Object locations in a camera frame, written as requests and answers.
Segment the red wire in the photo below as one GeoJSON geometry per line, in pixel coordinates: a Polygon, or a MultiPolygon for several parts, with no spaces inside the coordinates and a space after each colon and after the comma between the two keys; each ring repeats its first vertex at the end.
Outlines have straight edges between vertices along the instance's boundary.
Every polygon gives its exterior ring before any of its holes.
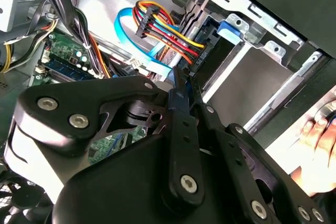
{"type": "MultiPolygon", "coordinates": [[[[152,4],[142,4],[143,6],[145,6],[145,7],[148,7],[148,6],[151,6],[152,4]]],[[[172,25],[172,22],[170,21],[170,19],[169,19],[169,15],[168,15],[168,13],[166,13],[164,10],[162,10],[162,9],[160,9],[160,13],[161,14],[163,14],[163,16],[166,18],[166,21],[170,24],[170,25],[172,25]]]]}
{"type": "Polygon", "coordinates": [[[191,50],[190,48],[187,48],[185,45],[179,43],[178,41],[174,40],[172,37],[168,36],[167,34],[163,33],[160,29],[156,28],[155,26],[153,26],[152,24],[149,24],[149,26],[154,29],[157,33],[159,33],[160,35],[164,36],[167,40],[169,40],[171,43],[178,45],[179,47],[183,48],[185,51],[191,53],[192,55],[198,57],[198,53],[196,53],[195,51],[191,50]]]}

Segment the fan grille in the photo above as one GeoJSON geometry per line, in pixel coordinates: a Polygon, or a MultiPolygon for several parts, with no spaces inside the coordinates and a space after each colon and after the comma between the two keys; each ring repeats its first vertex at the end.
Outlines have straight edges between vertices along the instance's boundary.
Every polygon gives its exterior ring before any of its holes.
{"type": "MultiPolygon", "coordinates": [[[[3,187],[0,189],[0,191],[7,191],[7,192],[9,192],[9,193],[11,192],[10,189],[9,189],[9,187],[6,186],[6,185],[3,186],[3,187]]],[[[11,200],[11,197],[10,197],[10,196],[0,199],[0,208],[3,208],[3,207],[8,206],[10,200],[11,200]]],[[[6,217],[6,219],[5,219],[4,224],[8,223],[9,220],[10,220],[10,218],[11,218],[11,216],[8,215],[8,216],[6,217]]]]}

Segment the black plastic arm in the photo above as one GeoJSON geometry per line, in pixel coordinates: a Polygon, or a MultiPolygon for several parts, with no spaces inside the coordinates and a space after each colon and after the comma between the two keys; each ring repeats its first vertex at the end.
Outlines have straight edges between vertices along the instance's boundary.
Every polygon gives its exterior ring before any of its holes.
{"type": "Polygon", "coordinates": [[[155,127],[164,117],[167,94],[145,77],[69,82],[35,86],[18,98],[14,120],[31,138],[66,156],[80,156],[91,142],[114,132],[127,132],[137,125],[155,127]],[[54,110],[38,106],[41,98],[57,102],[54,110]],[[72,115],[85,116],[89,124],[77,129],[72,115]]]}

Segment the capacitor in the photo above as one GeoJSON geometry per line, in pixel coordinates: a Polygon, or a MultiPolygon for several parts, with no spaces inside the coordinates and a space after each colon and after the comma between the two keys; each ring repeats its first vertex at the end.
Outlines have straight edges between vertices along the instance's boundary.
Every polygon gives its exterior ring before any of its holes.
{"type": "Polygon", "coordinates": [[[87,62],[88,61],[88,57],[82,56],[82,57],[80,57],[80,60],[83,61],[83,62],[87,62]]]}
{"type": "Polygon", "coordinates": [[[90,65],[89,64],[85,64],[83,67],[82,67],[82,70],[83,71],[88,71],[90,69],[90,65]]]}
{"type": "Polygon", "coordinates": [[[84,66],[84,64],[85,64],[84,62],[80,61],[76,64],[76,67],[77,68],[82,68],[84,66]]]}

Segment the yellow wire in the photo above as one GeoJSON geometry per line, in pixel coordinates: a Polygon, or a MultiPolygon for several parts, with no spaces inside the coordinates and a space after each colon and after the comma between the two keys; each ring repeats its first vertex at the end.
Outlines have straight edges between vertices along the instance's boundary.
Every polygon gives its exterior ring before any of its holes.
{"type": "Polygon", "coordinates": [[[180,34],[178,31],[175,31],[173,28],[171,28],[169,25],[166,24],[166,22],[160,18],[158,15],[154,14],[153,15],[154,18],[156,18],[157,21],[159,21],[159,23],[161,25],[163,25],[166,29],[168,29],[169,31],[171,31],[172,33],[178,35],[181,39],[189,42],[191,45],[195,46],[195,47],[200,47],[200,48],[204,48],[204,45],[202,44],[198,44],[190,39],[188,39],[187,37],[183,36],[182,34],[180,34]]]}
{"type": "Polygon", "coordinates": [[[1,71],[1,73],[5,72],[8,68],[9,68],[9,65],[11,64],[10,62],[10,56],[12,54],[12,52],[10,51],[10,45],[5,45],[6,46],[6,63],[5,63],[5,66],[3,68],[3,70],[1,71]]]}
{"type": "Polygon", "coordinates": [[[173,23],[173,26],[175,26],[175,22],[174,22],[172,16],[169,15],[169,12],[167,11],[167,9],[164,8],[162,5],[160,5],[160,4],[158,4],[157,2],[154,2],[154,1],[140,1],[140,2],[139,2],[139,6],[140,6],[140,8],[141,8],[144,12],[147,11],[147,8],[144,7],[144,6],[142,5],[142,3],[143,3],[143,4],[152,4],[152,5],[156,5],[156,6],[158,6],[159,8],[163,9],[163,10],[168,14],[168,17],[169,17],[170,21],[173,23]]]}
{"type": "Polygon", "coordinates": [[[180,54],[189,64],[192,64],[192,61],[188,58],[187,55],[185,55],[182,51],[178,50],[177,48],[173,47],[171,44],[168,44],[166,41],[162,40],[161,38],[155,36],[155,35],[152,35],[152,34],[149,34],[149,33],[145,33],[148,37],[151,37],[153,39],[156,39],[162,43],[164,43],[167,47],[173,49],[175,52],[177,52],[178,54],[180,54]]]}

